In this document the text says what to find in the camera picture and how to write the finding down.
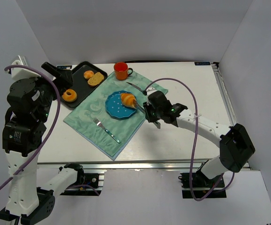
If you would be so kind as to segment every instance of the orange cup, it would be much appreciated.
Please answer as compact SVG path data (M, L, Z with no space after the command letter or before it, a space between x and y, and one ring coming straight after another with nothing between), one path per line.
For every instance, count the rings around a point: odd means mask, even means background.
M128 65L124 62L117 62L113 68L116 73L116 78L120 81L127 79L127 77L133 73L133 69L128 68Z

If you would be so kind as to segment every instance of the green cloth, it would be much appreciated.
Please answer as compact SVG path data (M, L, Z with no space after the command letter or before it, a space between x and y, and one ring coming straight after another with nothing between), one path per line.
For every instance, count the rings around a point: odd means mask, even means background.
M145 121L144 114L139 110L125 120L112 118L105 110L107 97L113 92L120 90L131 92L136 97L139 105L143 105L143 103L146 102L146 96L126 82L131 82L141 89L146 88L146 86L151 83L149 79L135 71L124 81L117 80L113 72L64 119L65 123L88 139L112 160L116 159ZM158 84L153 84L152 87L162 91L164 94L168 92L167 89L164 89ZM98 127L92 121L93 117L97 117L104 127L116 136L121 143L117 143L102 128Z

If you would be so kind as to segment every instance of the black mug handle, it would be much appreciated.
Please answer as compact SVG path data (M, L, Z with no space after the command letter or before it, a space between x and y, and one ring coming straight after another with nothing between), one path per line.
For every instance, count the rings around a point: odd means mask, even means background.
M128 70L131 70L131 73L128 74L128 76L129 76L129 75L131 75L133 73L133 69L132 68L128 68Z

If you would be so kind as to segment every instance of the polka dot plate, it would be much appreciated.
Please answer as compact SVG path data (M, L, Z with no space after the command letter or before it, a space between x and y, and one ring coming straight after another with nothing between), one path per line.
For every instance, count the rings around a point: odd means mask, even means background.
M113 92L111 95L107 97L105 102L106 112L108 112L110 116L118 119L129 118L136 112L136 109L125 107L122 104L121 101L122 93L131 93L131 92L125 90Z

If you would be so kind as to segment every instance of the pastry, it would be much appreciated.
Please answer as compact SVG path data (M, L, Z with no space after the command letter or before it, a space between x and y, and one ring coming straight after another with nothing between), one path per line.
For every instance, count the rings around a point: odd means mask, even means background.
M136 108L136 99L135 96L131 93L122 93L121 94L122 104L126 107Z
M84 74L83 74L84 78L87 79L87 80L89 78L91 78L93 75L94 75L94 72L91 71L91 70L85 71Z
M66 102L73 102L73 101L76 101L77 99L77 93L73 89L68 89L64 92L64 94L62 95L62 98Z
M93 88L93 87L99 85L103 80L104 80L104 76L100 72L98 72L98 73L95 73L88 80L88 85Z

